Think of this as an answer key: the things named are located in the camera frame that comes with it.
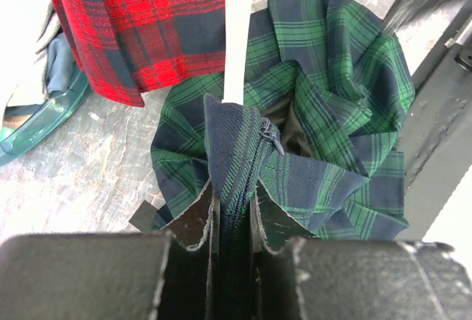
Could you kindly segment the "thick pink plastic hanger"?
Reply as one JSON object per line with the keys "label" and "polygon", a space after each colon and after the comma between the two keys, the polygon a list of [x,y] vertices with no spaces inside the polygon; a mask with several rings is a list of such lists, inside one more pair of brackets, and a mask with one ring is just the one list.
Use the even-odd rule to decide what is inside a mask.
{"label": "thick pink plastic hanger", "polygon": [[252,0],[225,0],[224,103],[243,104],[251,5]]}

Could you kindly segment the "green plaid garment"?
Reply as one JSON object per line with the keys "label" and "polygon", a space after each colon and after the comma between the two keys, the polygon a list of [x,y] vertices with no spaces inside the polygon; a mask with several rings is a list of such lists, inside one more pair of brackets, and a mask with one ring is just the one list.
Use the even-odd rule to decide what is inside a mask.
{"label": "green plaid garment", "polygon": [[208,181],[240,186],[245,166],[319,238],[391,240],[407,227],[398,134],[414,86],[374,13],[354,0],[268,0],[251,16],[245,81],[235,113],[220,105],[222,74],[170,90],[150,149],[165,201],[154,228]]}

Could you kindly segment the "red navy plaid skirt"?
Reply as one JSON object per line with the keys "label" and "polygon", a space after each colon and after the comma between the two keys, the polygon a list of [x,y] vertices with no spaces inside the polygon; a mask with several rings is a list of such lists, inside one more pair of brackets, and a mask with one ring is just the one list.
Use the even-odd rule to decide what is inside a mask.
{"label": "red navy plaid skirt", "polygon": [[222,72],[225,0],[52,0],[80,70],[100,96],[142,94]]}

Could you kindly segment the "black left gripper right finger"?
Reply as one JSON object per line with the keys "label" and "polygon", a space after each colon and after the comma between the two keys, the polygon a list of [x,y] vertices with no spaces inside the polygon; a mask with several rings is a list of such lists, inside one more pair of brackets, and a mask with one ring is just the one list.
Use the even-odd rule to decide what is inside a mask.
{"label": "black left gripper right finger", "polygon": [[259,183],[250,202],[256,319],[301,319],[294,241],[314,235],[282,210]]}

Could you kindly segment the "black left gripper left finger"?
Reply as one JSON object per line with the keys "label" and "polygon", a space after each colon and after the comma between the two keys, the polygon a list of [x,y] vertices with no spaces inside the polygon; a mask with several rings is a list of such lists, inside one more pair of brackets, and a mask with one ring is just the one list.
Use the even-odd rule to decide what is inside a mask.
{"label": "black left gripper left finger", "polygon": [[201,194],[166,230],[172,233],[159,319],[213,319],[215,196],[206,184]]}

